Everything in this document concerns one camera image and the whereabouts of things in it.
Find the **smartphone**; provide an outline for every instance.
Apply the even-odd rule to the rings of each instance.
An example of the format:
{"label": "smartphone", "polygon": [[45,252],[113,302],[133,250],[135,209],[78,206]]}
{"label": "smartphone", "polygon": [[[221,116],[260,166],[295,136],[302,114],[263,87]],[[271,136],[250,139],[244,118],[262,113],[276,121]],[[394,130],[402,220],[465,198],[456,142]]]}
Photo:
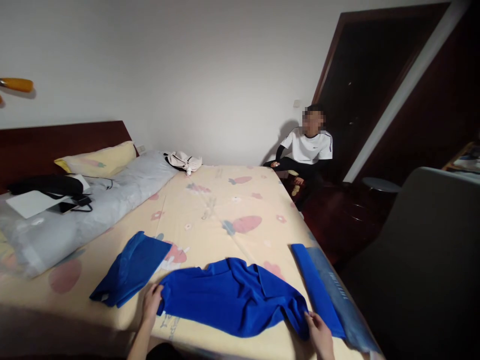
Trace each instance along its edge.
{"label": "smartphone", "polygon": [[66,214],[70,211],[72,211],[73,209],[76,209],[78,208],[79,206],[76,205],[76,204],[72,204],[70,202],[59,202],[58,204],[52,206],[49,208],[49,210],[52,210],[56,213],[60,213],[60,214]]}

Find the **orange fan blade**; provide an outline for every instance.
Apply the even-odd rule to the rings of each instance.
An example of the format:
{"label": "orange fan blade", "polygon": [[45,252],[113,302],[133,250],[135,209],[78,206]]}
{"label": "orange fan blade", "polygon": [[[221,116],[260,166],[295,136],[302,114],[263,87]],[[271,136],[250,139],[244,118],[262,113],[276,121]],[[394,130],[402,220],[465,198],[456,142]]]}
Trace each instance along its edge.
{"label": "orange fan blade", "polygon": [[0,86],[24,93],[30,93],[34,89],[33,81],[14,77],[0,78]]}

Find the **white t-shirt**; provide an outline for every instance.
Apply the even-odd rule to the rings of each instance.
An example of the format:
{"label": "white t-shirt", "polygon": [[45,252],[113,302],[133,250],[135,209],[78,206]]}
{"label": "white t-shirt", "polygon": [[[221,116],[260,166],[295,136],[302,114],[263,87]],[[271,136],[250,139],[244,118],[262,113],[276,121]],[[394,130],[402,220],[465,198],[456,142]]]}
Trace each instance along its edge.
{"label": "white t-shirt", "polygon": [[318,135],[308,138],[302,134],[301,128],[296,127],[281,142],[291,153],[287,157],[302,164],[315,164],[318,160],[332,159],[332,136],[321,131]]}

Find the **white wall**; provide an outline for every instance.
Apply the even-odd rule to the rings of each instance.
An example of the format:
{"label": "white wall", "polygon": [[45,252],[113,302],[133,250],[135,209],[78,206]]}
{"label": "white wall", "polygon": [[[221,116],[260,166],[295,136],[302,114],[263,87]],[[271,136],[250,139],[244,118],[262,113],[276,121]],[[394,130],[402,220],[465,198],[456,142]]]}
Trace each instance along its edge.
{"label": "white wall", "polygon": [[147,148],[258,165],[311,103],[341,12],[435,2],[0,0],[0,76],[37,91],[0,91],[0,127],[118,119]]}
{"label": "white wall", "polygon": [[0,90],[0,128],[123,120],[146,141],[120,10],[114,0],[0,0],[0,78],[31,79],[36,90],[34,99]]}
{"label": "white wall", "polygon": [[282,124],[300,118],[294,100],[311,103],[341,12],[433,2],[140,1],[130,12],[150,143],[259,165]]}

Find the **black bag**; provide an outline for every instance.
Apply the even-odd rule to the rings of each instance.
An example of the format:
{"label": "black bag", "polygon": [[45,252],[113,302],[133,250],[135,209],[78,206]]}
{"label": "black bag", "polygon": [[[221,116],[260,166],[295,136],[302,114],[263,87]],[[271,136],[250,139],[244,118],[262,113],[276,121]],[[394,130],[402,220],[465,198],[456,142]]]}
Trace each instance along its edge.
{"label": "black bag", "polygon": [[7,190],[12,195],[25,194],[37,190],[52,199],[58,200],[64,196],[74,197],[82,195],[84,186],[81,181],[65,175],[42,175],[8,185]]}

